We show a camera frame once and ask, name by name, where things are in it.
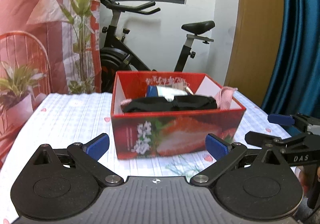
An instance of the black pouch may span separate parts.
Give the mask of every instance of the black pouch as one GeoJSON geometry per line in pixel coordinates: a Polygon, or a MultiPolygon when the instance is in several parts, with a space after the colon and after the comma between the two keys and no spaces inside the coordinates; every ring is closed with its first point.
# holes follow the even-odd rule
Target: black pouch
{"type": "Polygon", "coordinates": [[[217,108],[216,100],[213,97],[186,95],[175,96],[172,101],[167,101],[164,97],[142,97],[133,99],[123,108],[123,112],[166,112],[217,108]]]}

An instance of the white wall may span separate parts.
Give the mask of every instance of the white wall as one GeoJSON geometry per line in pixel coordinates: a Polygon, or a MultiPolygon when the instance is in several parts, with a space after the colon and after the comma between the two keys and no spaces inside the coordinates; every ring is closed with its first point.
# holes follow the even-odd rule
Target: white wall
{"type": "Polygon", "coordinates": [[[214,43],[210,44],[206,73],[223,85],[233,45],[239,0],[216,0],[212,31],[214,43]]]}
{"type": "MultiPolygon", "coordinates": [[[[145,16],[134,13],[122,13],[117,36],[122,36],[122,29],[130,29],[125,43],[150,68],[159,71],[173,71],[178,60],[187,32],[181,29],[185,23],[213,20],[216,0],[186,0],[186,4],[156,2],[161,11],[145,16]]],[[[126,5],[139,5],[141,2],[122,2],[126,5]]],[[[101,5],[100,31],[108,26],[112,18],[111,10],[101,5]]],[[[204,34],[210,37],[212,32],[204,34]]],[[[105,34],[100,33],[100,47],[105,34]]],[[[205,72],[209,54],[209,45],[196,40],[192,50],[194,59],[188,59],[184,71],[205,72]]]]}

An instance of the checkered tablecloth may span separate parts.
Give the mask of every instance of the checkered tablecloth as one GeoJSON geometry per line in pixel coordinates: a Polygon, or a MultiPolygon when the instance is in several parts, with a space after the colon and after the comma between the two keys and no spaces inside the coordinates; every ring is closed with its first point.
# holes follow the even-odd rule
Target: checkered tablecloth
{"type": "MultiPolygon", "coordinates": [[[[248,131],[289,137],[279,125],[270,124],[259,107],[241,93],[234,97],[246,108],[234,140],[244,144],[248,131]]],[[[207,151],[173,157],[118,160],[110,121],[111,94],[91,95],[50,94],[20,131],[0,171],[0,223],[6,218],[13,222],[17,212],[10,199],[10,189],[39,145],[48,143],[52,148],[66,148],[74,142],[86,143],[101,133],[110,136],[110,148],[99,162],[124,179],[129,175],[191,176],[215,162],[207,151]]]]}

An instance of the bike handlebar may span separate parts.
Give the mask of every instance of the bike handlebar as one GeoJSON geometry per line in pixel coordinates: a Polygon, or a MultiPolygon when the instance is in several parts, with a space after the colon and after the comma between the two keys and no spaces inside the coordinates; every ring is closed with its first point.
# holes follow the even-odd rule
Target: bike handlebar
{"type": "Polygon", "coordinates": [[[126,6],[126,5],[117,4],[114,0],[100,0],[100,1],[108,9],[121,11],[121,12],[135,12],[135,13],[140,13],[144,15],[149,15],[149,14],[153,14],[160,11],[160,8],[156,8],[149,12],[142,11],[143,9],[156,5],[156,2],[148,2],[138,6],[126,6]]]}

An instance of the wooden door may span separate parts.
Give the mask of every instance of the wooden door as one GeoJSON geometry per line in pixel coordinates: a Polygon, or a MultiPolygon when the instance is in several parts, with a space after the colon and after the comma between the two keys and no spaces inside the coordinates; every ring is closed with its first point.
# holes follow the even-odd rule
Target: wooden door
{"type": "Polygon", "coordinates": [[[278,53],[284,0],[239,0],[236,33],[225,85],[258,106],[265,96],[278,53]]]}

